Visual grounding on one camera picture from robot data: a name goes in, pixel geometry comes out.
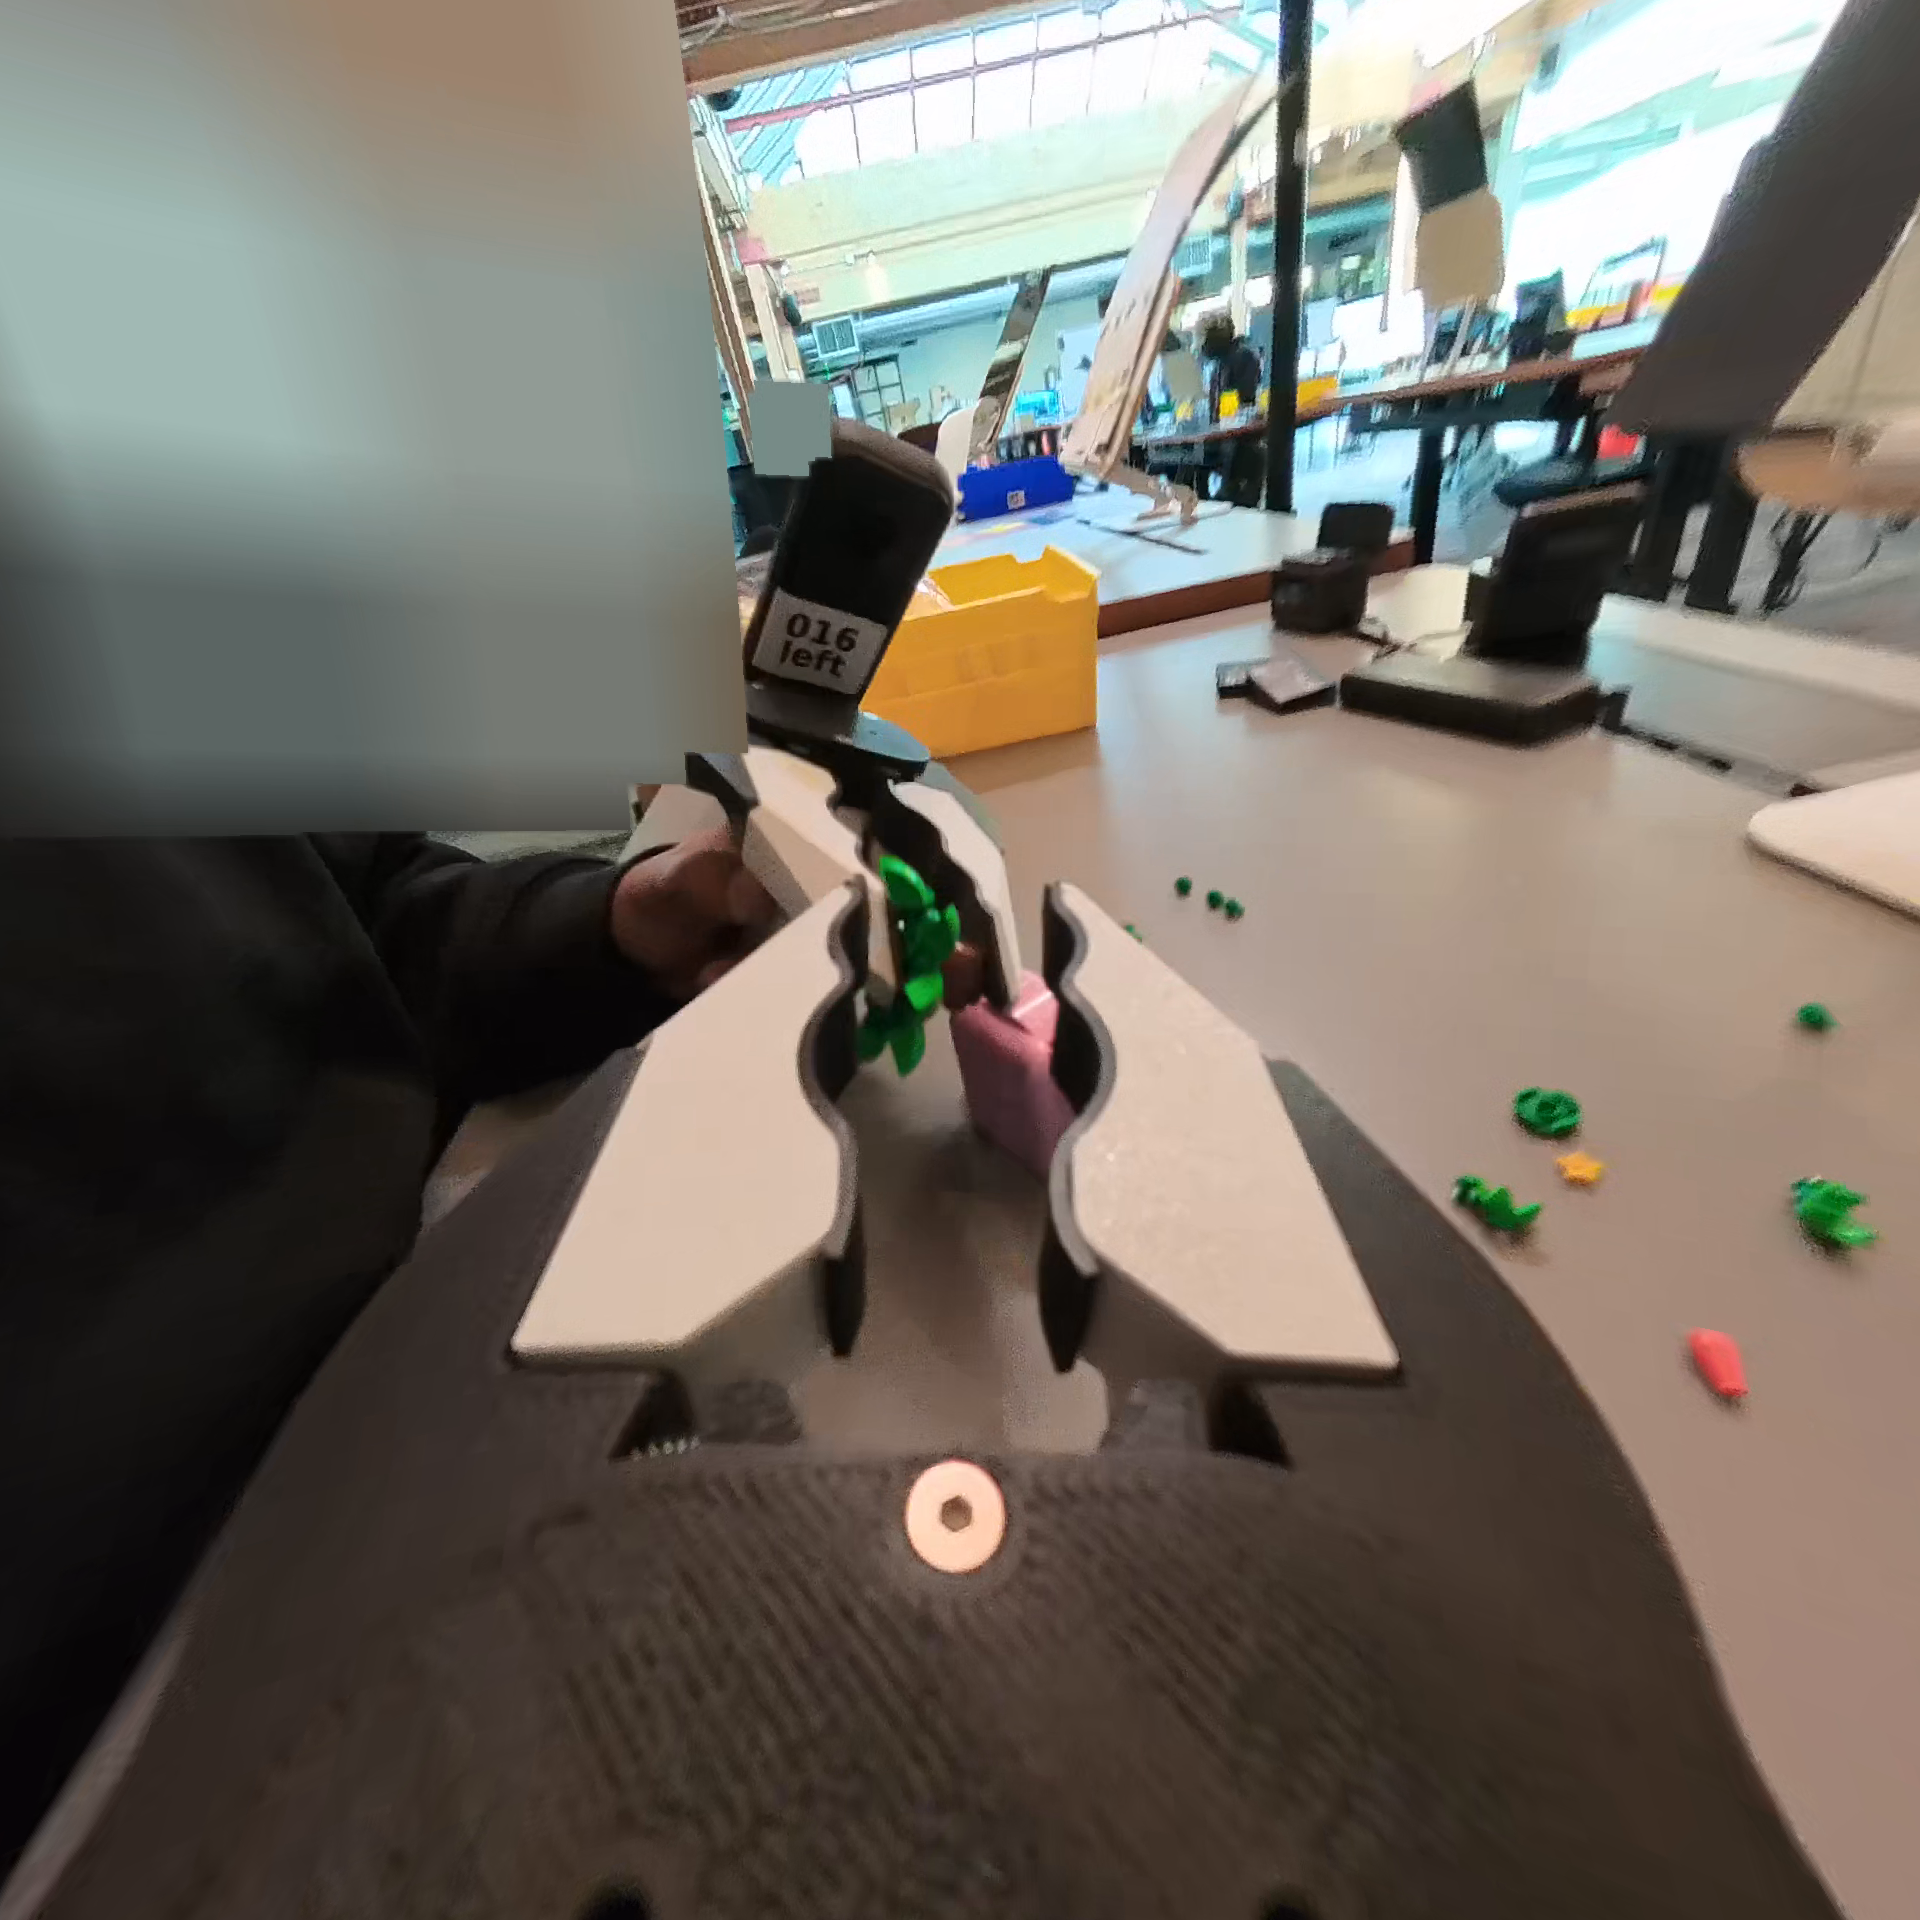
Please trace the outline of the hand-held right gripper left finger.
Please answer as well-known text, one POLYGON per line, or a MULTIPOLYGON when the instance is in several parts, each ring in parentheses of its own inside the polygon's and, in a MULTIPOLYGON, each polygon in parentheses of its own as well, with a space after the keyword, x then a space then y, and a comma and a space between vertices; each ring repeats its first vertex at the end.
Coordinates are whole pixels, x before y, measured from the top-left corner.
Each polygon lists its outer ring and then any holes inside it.
POLYGON ((803 1375, 865 1316, 856 1061, 868 895, 843 881, 635 1055, 532 1296, 518 1362, 803 1375))

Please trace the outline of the yellow storage bin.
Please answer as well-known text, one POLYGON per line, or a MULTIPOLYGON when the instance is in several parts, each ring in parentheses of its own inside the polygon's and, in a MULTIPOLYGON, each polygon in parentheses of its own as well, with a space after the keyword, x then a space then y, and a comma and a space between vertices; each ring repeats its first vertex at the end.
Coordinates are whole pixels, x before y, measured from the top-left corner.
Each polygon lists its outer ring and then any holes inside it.
POLYGON ((931 568, 862 709, 940 761, 1091 733, 1095 571, 1052 544, 931 568))

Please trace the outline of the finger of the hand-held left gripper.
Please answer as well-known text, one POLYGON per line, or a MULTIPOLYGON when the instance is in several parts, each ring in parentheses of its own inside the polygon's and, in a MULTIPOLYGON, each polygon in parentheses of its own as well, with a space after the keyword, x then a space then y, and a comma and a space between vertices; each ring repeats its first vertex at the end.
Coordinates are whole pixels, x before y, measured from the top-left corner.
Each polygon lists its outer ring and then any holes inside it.
POLYGON ((879 796, 879 849, 912 867, 935 904, 952 907, 958 944, 972 952, 977 996, 1017 1003, 1022 960, 1014 893, 995 832, 952 781, 895 781, 879 796))
POLYGON ((856 830, 835 811, 838 781, 823 767, 778 746, 740 754, 687 752, 683 781, 719 804, 742 864, 785 921, 797 921, 845 886, 872 915, 885 896, 856 830))

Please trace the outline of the blue storage bin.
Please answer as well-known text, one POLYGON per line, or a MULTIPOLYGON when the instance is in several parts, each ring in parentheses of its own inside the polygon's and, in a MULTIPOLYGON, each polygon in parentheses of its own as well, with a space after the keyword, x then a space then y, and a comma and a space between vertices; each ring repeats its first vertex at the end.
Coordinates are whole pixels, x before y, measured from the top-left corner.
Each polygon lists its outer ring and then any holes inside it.
POLYGON ((973 524, 1068 505, 1076 477, 1053 452, 968 466, 956 480, 956 516, 973 524))

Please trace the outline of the person's left forearm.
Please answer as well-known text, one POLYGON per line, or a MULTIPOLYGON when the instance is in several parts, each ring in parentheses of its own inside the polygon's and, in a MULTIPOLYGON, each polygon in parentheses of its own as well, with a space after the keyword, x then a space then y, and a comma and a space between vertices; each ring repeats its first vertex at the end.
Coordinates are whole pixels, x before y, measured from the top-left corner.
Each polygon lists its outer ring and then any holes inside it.
POLYGON ((579 853, 484 860, 426 832, 308 841, 422 1051, 446 1147, 475 1106, 597 1069, 673 1014, 660 965, 626 951, 631 871, 579 853))

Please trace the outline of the black box device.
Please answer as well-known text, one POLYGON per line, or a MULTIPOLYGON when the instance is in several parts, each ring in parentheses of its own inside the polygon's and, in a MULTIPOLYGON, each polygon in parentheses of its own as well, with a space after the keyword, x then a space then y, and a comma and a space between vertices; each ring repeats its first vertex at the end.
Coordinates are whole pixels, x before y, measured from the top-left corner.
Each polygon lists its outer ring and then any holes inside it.
POLYGON ((1389 560, 1395 506, 1334 501, 1315 524, 1313 547, 1284 558, 1270 579, 1276 631, 1302 637, 1349 634, 1366 619, 1371 580, 1389 560))

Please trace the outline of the pale rounded board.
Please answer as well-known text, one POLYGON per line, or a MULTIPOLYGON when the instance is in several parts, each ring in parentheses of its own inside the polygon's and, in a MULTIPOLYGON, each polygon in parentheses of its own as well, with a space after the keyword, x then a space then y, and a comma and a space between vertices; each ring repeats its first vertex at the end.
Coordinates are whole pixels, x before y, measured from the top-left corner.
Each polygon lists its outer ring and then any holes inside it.
POLYGON ((1774 801, 1743 839, 1821 884, 1918 919, 1918 772, 1774 801))

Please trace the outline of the person's left hand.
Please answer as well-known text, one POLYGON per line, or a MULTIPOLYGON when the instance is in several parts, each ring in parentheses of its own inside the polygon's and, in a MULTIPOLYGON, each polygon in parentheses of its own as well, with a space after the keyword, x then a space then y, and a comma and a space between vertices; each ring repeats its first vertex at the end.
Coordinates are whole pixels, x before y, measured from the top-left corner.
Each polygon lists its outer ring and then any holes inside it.
POLYGON ((729 826, 646 853, 616 881, 612 946, 660 996, 686 1004, 756 952, 785 913, 750 871, 729 826))

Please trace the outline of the pink toy box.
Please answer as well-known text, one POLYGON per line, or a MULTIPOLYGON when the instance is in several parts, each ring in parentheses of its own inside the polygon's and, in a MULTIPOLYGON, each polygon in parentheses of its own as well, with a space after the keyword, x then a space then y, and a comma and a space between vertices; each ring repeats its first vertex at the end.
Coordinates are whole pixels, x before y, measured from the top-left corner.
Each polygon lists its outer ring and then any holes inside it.
POLYGON ((977 999, 947 1017, 973 1133, 1038 1182, 1077 1117, 1052 1069, 1057 1017, 1052 989, 1031 970, 1010 1009, 977 999))

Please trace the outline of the long wooden workbench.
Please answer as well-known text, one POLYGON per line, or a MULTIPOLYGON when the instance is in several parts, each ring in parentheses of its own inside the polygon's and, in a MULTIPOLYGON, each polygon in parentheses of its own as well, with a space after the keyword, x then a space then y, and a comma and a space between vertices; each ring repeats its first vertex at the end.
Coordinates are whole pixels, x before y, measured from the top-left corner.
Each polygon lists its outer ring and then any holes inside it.
POLYGON ((1448 477, 1461 444, 1503 424, 1553 431, 1558 455, 1590 455, 1599 443, 1599 418, 1654 346, 1656 325, 1636 322, 1580 337, 1570 348, 1531 358, 1479 357, 1443 372, 1336 382, 1295 403, 1294 434, 1264 463, 1267 482, 1288 482, 1281 513, 1302 516, 1311 486, 1300 465, 1300 443, 1309 429, 1331 424, 1340 446, 1371 441, 1409 444, 1401 491, 1386 501, 1401 506, 1395 528, 1411 565, 1430 565, 1448 477))

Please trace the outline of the black steel post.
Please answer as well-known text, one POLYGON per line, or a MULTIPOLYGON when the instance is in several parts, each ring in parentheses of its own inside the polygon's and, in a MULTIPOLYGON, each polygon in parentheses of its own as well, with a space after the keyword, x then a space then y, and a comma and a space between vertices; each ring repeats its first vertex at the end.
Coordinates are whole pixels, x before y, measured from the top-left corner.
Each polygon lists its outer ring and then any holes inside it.
POLYGON ((1273 181, 1262 505, 1294 515, 1313 2, 1276 5, 1273 181))

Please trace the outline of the person's black jacket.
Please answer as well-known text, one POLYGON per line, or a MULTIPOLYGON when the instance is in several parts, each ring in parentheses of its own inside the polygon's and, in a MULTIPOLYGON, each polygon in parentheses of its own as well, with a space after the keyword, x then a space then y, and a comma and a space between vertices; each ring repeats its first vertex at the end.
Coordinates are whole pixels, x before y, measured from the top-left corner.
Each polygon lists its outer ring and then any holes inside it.
POLYGON ((4 839, 4 1858, 419 1232, 428 1071, 308 839, 4 839))

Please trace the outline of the grey tilted panel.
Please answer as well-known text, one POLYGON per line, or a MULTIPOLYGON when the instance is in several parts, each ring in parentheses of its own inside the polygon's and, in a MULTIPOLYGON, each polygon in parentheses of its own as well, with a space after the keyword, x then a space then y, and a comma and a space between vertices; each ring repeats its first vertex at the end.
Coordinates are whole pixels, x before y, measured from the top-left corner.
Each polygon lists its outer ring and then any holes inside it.
POLYGON ((1610 414, 1728 443, 1757 498, 1916 516, 1914 2, 1839 8, 1610 414))

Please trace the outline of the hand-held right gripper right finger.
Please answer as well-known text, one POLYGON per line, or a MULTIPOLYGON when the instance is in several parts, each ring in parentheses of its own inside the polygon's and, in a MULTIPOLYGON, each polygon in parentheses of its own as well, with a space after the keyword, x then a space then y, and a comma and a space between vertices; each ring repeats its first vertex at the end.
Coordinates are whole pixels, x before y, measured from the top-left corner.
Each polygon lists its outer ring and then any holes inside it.
POLYGON ((1038 1311, 1104 1380, 1389 1380, 1400 1357, 1256 1039, 1070 881, 1038 1311))

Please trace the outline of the leaning wooden board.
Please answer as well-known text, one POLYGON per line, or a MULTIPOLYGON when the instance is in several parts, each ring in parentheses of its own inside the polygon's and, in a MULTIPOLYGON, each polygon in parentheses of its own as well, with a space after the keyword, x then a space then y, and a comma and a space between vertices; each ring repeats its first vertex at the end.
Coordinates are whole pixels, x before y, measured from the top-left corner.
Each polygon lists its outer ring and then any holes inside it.
POLYGON ((1221 97, 1173 153, 1130 247, 1101 318, 1077 411, 1060 446, 1072 479, 1118 486, 1145 503, 1140 524, 1190 524, 1196 495, 1131 466, 1148 374, 1158 362, 1179 293, 1175 254, 1221 169, 1280 99, 1271 75, 1250 75, 1221 97))

